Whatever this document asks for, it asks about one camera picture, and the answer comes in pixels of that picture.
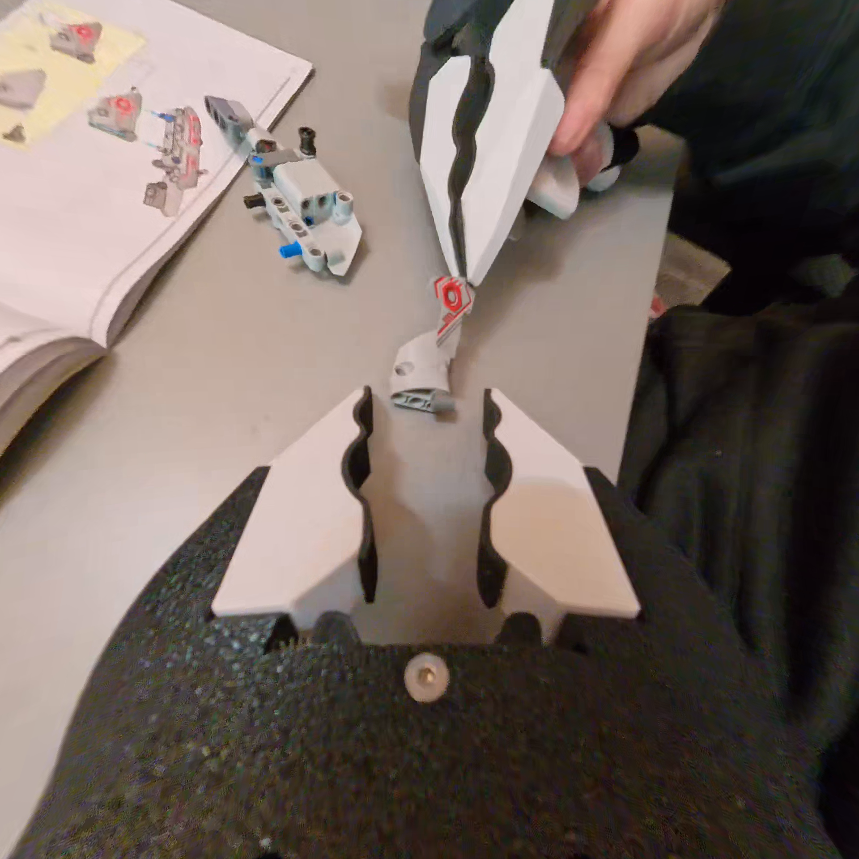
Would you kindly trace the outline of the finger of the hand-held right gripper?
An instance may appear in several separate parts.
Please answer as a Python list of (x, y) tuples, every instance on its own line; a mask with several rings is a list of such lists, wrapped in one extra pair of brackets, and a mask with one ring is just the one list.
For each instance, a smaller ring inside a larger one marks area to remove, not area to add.
[(486, 56), (453, 56), (429, 81), (419, 165), (451, 275), (485, 278), (498, 214), (478, 131), (495, 73)]
[(521, 209), (564, 110), (543, 65), (553, 1), (512, 2), (489, 42), (491, 94), (474, 133), (475, 161), (461, 194), (466, 274), (480, 285)]

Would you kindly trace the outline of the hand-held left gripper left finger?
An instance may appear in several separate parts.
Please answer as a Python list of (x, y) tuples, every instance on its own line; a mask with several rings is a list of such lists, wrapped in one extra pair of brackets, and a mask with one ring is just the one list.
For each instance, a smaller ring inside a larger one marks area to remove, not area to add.
[(216, 617), (276, 615), (312, 629), (371, 605), (378, 553), (370, 505), (369, 386), (348, 394), (271, 461), (211, 603)]

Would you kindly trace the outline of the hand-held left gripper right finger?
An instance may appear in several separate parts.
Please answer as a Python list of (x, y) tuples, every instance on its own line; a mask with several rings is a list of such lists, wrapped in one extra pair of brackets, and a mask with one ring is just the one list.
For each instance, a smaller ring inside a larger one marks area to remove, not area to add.
[(497, 388), (483, 399), (485, 477), (476, 581), (504, 618), (529, 614), (543, 643), (568, 616), (634, 620), (642, 607), (585, 467)]

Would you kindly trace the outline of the grey curved toy panel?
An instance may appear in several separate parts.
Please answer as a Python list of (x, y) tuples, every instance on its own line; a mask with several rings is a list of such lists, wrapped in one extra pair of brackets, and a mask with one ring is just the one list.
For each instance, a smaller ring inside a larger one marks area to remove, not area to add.
[(427, 331), (404, 344), (390, 377), (390, 399), (399, 408), (434, 415), (455, 411), (449, 371), (459, 345), (456, 333), (439, 343)]

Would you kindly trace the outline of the person's right forearm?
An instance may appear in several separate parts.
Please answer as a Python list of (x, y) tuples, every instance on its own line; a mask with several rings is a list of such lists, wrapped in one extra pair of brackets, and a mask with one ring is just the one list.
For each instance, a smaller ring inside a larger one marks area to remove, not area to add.
[(858, 3), (726, 2), (690, 67), (637, 119), (684, 139), (718, 187), (857, 181)]

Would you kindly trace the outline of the grey desk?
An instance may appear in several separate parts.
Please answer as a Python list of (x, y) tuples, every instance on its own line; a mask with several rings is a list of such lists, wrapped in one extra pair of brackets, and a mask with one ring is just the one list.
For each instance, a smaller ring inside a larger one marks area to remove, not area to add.
[(435, 320), (446, 266), (407, 124), (426, 2), (189, 2), (312, 62), (278, 122), (317, 131), (356, 197), (346, 283), (276, 254), (235, 180), (151, 286), (112, 353), (52, 397), (2, 458), (2, 857), (38, 808), (89, 675), (156, 571), (258, 466), (371, 386), (379, 589), (367, 642), (484, 643), (483, 396), (499, 388), (616, 480), (682, 141), (640, 130), (617, 185), (504, 245), (452, 363), (456, 412), (391, 404), (398, 349)]

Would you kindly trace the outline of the person's right hand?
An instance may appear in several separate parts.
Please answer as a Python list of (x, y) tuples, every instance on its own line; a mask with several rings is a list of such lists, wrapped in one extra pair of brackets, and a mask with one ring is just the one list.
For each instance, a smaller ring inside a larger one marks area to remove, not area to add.
[(691, 65), (725, 2), (602, 1), (576, 43), (564, 113), (548, 152), (568, 157), (581, 184), (602, 169), (598, 128), (647, 113)]

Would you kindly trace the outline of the grey toy brick assembly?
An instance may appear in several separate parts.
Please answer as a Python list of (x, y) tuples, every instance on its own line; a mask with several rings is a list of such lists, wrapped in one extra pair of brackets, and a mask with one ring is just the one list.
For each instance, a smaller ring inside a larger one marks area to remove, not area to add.
[(240, 102), (207, 95), (210, 118), (246, 156), (254, 193), (247, 209), (261, 209), (279, 237), (282, 259), (299, 259), (312, 272), (347, 275), (361, 241), (353, 195), (317, 157), (315, 130), (298, 130), (299, 146), (287, 148), (252, 119)]

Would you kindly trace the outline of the black hoodie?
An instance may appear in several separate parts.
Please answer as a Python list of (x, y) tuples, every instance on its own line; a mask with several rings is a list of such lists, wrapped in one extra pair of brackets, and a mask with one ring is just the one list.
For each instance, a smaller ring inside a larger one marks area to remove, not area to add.
[(727, 607), (857, 857), (857, 186), (848, 200), (674, 201), (670, 231), (730, 271), (651, 323), (618, 483)]

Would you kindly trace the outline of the instruction booklet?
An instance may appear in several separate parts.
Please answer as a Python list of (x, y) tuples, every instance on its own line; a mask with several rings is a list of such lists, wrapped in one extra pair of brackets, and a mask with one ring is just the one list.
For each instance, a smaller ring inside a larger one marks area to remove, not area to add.
[(269, 130), (315, 69), (176, 2), (23, 2), (1, 42), (4, 453), (242, 169), (205, 97)]

